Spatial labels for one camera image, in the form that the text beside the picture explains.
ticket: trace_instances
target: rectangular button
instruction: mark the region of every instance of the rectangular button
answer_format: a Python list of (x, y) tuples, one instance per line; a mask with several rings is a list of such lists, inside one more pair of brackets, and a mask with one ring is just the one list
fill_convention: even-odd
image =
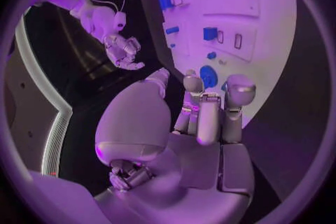
[(241, 49), (241, 35), (240, 34), (236, 34), (235, 36), (235, 48), (236, 49)]

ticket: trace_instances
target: led light strip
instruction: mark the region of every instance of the led light strip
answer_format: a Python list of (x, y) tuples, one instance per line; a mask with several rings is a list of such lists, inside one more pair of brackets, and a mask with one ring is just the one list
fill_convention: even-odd
[(43, 175), (52, 175), (57, 177), (59, 171), (60, 152), (62, 150), (64, 136), (72, 116), (72, 107), (61, 97), (39, 66), (34, 53), (31, 50), (23, 16), (16, 27), (15, 36), (18, 50), (29, 75), (45, 98), (58, 110), (58, 114), (54, 119), (53, 125), (46, 139), (41, 162), (41, 173)]

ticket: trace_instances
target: dark floor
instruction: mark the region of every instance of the dark floor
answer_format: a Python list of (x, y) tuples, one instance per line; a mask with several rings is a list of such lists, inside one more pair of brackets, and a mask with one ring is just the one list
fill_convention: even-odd
[[(92, 195), (110, 185), (109, 169), (97, 159), (94, 150), (95, 130), (101, 115), (122, 89), (162, 66), (157, 60), (140, 0), (126, 0), (125, 11), (128, 22), (122, 34), (135, 36), (143, 46), (138, 60), (144, 61), (146, 67), (139, 71), (115, 68), (101, 44), (88, 36), (78, 21), (64, 10), (46, 3), (32, 8), (26, 18), (30, 41), (43, 70), (73, 106), (59, 176), (82, 184)], [(182, 84), (172, 76), (166, 93), (172, 122), (180, 111), (183, 92)], [(255, 197), (242, 223), (254, 223), (279, 204), (263, 174), (254, 168)]]

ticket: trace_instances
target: white light strip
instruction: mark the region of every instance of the white light strip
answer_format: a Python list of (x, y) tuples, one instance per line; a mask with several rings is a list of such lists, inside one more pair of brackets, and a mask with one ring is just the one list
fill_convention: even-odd
[(46, 139), (41, 162), (42, 174), (58, 176), (60, 152), (72, 116), (72, 107), (61, 97), (40, 68), (31, 50), (23, 16), (16, 27), (15, 36), (17, 48), (29, 75), (45, 98), (59, 111)]

